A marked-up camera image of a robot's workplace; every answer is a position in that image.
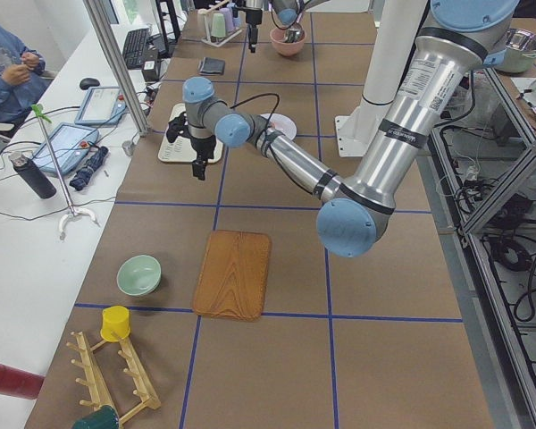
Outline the folded navy umbrella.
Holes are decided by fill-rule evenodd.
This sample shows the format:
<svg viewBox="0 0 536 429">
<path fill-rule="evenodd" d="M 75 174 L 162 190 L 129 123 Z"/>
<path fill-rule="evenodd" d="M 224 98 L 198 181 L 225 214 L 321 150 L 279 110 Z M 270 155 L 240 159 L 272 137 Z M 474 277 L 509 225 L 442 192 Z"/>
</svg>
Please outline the folded navy umbrella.
<svg viewBox="0 0 536 429">
<path fill-rule="evenodd" d="M 108 147 L 101 146 L 70 180 L 70 186 L 77 191 L 83 190 L 90 182 L 93 174 L 104 164 L 109 153 Z"/>
</svg>

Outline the black computer mouse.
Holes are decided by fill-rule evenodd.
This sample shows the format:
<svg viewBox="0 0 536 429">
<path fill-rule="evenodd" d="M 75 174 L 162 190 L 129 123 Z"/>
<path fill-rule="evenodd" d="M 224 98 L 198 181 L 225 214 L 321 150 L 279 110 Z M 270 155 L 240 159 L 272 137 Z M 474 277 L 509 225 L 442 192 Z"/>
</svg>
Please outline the black computer mouse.
<svg viewBox="0 0 536 429">
<path fill-rule="evenodd" d="M 80 81 L 80 89 L 87 90 L 89 88 L 98 87 L 100 85 L 100 81 L 95 78 L 84 78 Z"/>
</svg>

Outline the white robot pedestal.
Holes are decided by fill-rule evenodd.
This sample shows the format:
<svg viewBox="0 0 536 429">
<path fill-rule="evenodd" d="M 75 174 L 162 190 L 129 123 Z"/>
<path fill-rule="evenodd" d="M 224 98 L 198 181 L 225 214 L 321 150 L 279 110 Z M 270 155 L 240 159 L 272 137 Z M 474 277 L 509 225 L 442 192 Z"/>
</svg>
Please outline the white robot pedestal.
<svg viewBox="0 0 536 429">
<path fill-rule="evenodd" d="M 426 0 L 382 3 L 373 53 L 361 101 L 349 116 L 335 118 L 341 157 L 361 157 L 367 151 L 382 119 L 394 103 L 421 23 L 428 13 Z"/>
</svg>

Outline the black box on desk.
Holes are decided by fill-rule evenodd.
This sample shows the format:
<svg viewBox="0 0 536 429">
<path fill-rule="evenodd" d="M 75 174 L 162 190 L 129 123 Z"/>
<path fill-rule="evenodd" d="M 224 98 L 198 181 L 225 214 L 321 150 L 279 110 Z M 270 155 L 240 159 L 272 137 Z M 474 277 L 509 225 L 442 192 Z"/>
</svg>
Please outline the black box on desk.
<svg viewBox="0 0 536 429">
<path fill-rule="evenodd" d="M 161 63 L 159 60 L 144 61 L 142 75 L 145 82 L 157 82 L 160 79 Z"/>
</svg>

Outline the white plate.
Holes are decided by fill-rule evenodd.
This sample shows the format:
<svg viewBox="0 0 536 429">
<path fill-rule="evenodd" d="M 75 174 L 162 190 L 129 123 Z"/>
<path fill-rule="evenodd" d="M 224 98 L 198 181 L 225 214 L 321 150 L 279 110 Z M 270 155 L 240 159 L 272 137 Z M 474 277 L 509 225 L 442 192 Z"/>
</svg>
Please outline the white plate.
<svg viewBox="0 0 536 429">
<path fill-rule="evenodd" d="M 261 116 L 269 121 L 272 128 L 282 132 L 288 139 L 294 139 L 296 137 L 297 125 L 288 116 L 277 113 L 264 113 Z"/>
</svg>

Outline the black keyboard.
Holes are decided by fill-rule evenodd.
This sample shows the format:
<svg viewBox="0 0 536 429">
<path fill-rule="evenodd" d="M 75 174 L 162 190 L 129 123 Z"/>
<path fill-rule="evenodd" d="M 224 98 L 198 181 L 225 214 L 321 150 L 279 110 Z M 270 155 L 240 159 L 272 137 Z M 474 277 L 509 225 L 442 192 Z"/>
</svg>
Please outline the black keyboard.
<svg viewBox="0 0 536 429">
<path fill-rule="evenodd" d="M 121 56 L 128 70 L 137 70 L 142 67 L 149 37 L 149 28 L 133 29 L 127 33 Z"/>
</svg>

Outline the dark folded cloth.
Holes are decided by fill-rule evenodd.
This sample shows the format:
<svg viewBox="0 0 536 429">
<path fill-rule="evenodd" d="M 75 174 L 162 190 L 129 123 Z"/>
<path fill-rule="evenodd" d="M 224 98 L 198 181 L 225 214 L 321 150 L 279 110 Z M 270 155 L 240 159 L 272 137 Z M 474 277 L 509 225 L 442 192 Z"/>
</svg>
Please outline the dark folded cloth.
<svg viewBox="0 0 536 429">
<path fill-rule="evenodd" d="M 205 57 L 198 65 L 198 73 L 201 75 L 223 75 L 225 61 L 222 59 Z"/>
</svg>

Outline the green bowl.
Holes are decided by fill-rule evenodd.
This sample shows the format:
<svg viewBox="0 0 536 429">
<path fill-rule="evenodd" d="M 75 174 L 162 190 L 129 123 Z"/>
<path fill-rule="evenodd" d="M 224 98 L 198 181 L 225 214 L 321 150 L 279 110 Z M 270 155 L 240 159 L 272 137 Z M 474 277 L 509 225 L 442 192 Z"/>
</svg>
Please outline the green bowl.
<svg viewBox="0 0 536 429">
<path fill-rule="evenodd" d="M 117 275 L 117 287 L 131 297 L 146 296 L 160 284 L 162 267 L 159 261 L 150 255 L 138 255 L 125 261 Z"/>
</svg>

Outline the metal scoop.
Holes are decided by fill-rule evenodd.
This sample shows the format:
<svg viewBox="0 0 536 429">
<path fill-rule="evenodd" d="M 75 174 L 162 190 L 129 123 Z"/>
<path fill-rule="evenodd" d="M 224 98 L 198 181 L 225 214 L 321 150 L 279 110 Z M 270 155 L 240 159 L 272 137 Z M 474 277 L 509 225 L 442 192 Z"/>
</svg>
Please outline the metal scoop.
<svg viewBox="0 0 536 429">
<path fill-rule="evenodd" d="M 297 43 L 304 36 L 304 30 L 301 26 L 291 26 L 285 29 L 283 42 L 287 44 Z"/>
</svg>

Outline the pink bowl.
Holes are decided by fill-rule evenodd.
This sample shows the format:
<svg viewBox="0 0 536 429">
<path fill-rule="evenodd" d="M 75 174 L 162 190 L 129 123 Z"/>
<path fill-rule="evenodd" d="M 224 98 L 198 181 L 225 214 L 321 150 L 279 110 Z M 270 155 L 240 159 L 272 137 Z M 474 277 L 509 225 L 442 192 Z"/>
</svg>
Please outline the pink bowl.
<svg viewBox="0 0 536 429">
<path fill-rule="evenodd" d="M 291 57 L 298 54 L 306 42 L 306 33 L 302 30 L 298 39 L 294 42 L 285 40 L 286 31 L 284 29 L 273 28 L 270 31 L 270 40 L 273 49 L 282 56 Z"/>
</svg>

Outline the person in blue hoodie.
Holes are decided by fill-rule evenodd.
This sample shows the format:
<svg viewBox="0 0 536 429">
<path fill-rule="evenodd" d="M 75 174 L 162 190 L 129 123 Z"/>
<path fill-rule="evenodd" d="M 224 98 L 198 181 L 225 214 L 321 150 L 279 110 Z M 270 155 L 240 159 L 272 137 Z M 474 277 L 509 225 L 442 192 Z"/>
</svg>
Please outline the person in blue hoodie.
<svg viewBox="0 0 536 429">
<path fill-rule="evenodd" d="M 44 57 L 0 25 L 0 122 L 20 122 L 46 92 Z"/>
</svg>

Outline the steel pot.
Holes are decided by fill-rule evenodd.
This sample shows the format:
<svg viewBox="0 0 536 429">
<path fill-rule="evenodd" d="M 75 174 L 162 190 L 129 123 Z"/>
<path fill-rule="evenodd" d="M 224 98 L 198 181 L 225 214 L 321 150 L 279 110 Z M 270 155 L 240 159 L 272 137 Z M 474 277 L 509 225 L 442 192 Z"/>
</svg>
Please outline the steel pot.
<svg viewBox="0 0 536 429">
<path fill-rule="evenodd" d="M 536 59 L 536 34 L 527 29 L 509 29 L 504 60 L 495 67 L 500 72 L 527 72 Z"/>
</svg>

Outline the cream plastic tray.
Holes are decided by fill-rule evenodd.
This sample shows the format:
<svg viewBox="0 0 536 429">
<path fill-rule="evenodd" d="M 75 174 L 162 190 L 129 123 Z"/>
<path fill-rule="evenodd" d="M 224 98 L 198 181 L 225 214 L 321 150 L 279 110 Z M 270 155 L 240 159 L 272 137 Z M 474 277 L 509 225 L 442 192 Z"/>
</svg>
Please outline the cream plastic tray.
<svg viewBox="0 0 536 429">
<path fill-rule="evenodd" d="M 176 104 L 171 111 L 169 121 L 179 116 L 185 111 L 183 103 Z M 222 158 L 223 144 L 220 140 L 216 140 L 214 156 L 209 159 L 209 164 L 215 164 Z M 191 164 L 196 160 L 197 152 L 192 148 L 190 139 L 178 136 L 173 142 L 169 142 L 166 135 L 162 139 L 157 158 L 164 163 L 182 163 Z"/>
</svg>

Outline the wooden tray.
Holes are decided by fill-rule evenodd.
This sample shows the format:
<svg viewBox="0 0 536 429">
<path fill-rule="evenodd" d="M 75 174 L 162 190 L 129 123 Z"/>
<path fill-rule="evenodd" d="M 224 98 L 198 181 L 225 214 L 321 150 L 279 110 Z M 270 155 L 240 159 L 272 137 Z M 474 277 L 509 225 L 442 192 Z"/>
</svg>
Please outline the wooden tray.
<svg viewBox="0 0 536 429">
<path fill-rule="evenodd" d="M 268 235 L 213 231 L 193 296 L 202 316 L 252 322 L 264 310 L 272 242 Z"/>
</svg>

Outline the blue teach pendant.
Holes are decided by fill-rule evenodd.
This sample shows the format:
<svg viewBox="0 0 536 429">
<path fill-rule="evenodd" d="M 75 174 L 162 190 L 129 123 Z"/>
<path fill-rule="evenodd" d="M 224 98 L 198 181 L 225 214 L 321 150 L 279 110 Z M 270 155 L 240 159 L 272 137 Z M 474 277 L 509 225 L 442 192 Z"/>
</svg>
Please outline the blue teach pendant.
<svg viewBox="0 0 536 429">
<path fill-rule="evenodd" d="M 74 122 L 83 126 L 113 126 L 125 111 L 119 87 L 92 87 L 86 91 Z"/>
<path fill-rule="evenodd" d="M 60 171 L 62 175 L 67 175 L 77 168 L 91 147 L 97 143 L 99 131 L 95 128 L 63 122 L 48 137 Z M 56 175 L 54 161 L 46 142 L 43 142 L 34 152 L 32 160 L 42 172 Z"/>
</svg>

